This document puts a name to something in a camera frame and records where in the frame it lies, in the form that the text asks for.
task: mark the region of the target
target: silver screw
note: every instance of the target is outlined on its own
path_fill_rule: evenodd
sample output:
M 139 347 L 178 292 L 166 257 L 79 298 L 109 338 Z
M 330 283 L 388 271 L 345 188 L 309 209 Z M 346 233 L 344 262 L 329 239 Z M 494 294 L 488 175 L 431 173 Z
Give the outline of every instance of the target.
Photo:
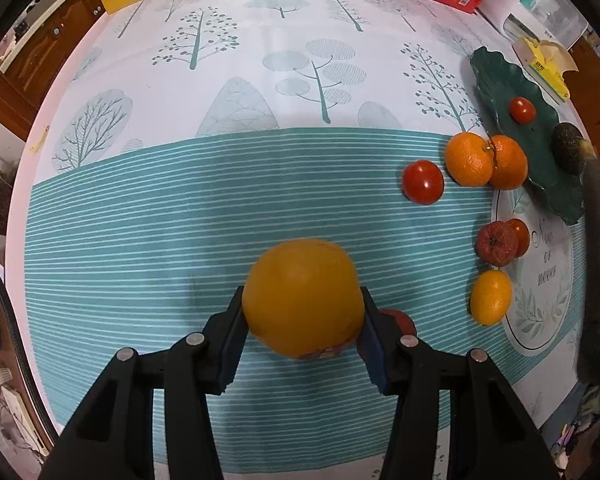
M 474 348 L 469 352 L 471 359 L 476 361 L 477 363 L 483 363 L 487 360 L 487 352 L 485 352 L 482 348 Z
M 202 332 L 192 332 L 185 339 L 188 345 L 198 346 L 205 342 L 205 335 Z
M 400 338 L 400 344 L 407 348 L 413 348 L 418 344 L 418 338 L 414 335 L 403 335 Z
M 134 349 L 133 348 L 121 348 L 116 353 L 116 357 L 120 361 L 129 361 L 129 359 L 131 359 L 133 356 L 134 356 Z

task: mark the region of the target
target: orange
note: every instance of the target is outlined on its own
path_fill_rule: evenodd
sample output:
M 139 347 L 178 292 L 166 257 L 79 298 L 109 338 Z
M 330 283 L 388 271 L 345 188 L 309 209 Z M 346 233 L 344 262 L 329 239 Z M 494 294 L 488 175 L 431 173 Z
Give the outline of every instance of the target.
M 499 189 L 516 189 L 522 186 L 526 180 L 528 165 L 520 145 L 504 135 L 491 137 L 491 144 L 495 155 L 490 184 Z
M 509 277 L 501 270 L 487 270 L 471 290 L 471 315 L 481 325 L 495 325 L 507 313 L 511 297 Z
M 489 143 L 471 132 L 460 132 L 446 144 L 445 165 L 460 186 L 484 186 L 493 173 Z
M 242 311 L 261 343 L 293 358 L 338 352 L 358 336 L 365 317 L 347 253 L 312 238 L 276 245 L 253 264 Z

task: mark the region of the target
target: tablecloth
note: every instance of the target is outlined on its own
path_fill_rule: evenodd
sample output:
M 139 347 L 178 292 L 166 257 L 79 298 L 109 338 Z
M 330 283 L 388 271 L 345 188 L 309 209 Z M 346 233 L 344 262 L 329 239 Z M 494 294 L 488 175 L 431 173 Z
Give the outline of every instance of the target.
M 27 317 L 58 422 L 117 348 L 168 348 L 224 309 L 266 248 L 315 236 L 343 245 L 376 303 L 435 348 L 486 349 L 542 423 L 574 381 L 583 223 L 523 188 L 445 177 L 426 208 L 399 188 L 411 160 L 442 167 L 449 135 L 493 131 L 468 63 L 481 45 L 516 62 L 480 16 L 429 0 L 143 0 L 111 16 L 50 122 L 27 218 Z M 466 311 L 486 268 L 474 237 L 510 216 L 532 249 L 505 269 L 506 319 L 480 327 Z M 295 362 L 252 338 L 209 400 L 225 472 L 303 478 L 374 478 L 394 405 L 354 349 Z M 440 427 L 436 478 L 445 396 Z

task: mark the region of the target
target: avocado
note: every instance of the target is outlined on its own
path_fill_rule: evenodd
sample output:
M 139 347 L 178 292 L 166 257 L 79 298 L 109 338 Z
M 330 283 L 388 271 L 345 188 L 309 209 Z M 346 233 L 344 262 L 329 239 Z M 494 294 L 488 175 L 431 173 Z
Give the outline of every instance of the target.
M 584 166 L 580 153 L 582 134 L 577 126 L 571 123 L 559 123 L 551 133 L 551 151 L 561 170 L 578 175 Z

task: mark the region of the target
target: oval label print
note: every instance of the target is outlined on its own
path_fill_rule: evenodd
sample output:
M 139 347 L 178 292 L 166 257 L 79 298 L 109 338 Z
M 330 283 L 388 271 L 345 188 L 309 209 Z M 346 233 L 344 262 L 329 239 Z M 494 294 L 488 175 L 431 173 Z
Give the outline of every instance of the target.
M 522 355 L 534 356 L 549 348 L 569 306 L 573 277 L 571 231 L 523 187 L 496 191 L 491 217 L 502 221 L 519 218 L 531 235 L 526 254 L 501 269 L 513 287 L 502 325 L 513 348 Z

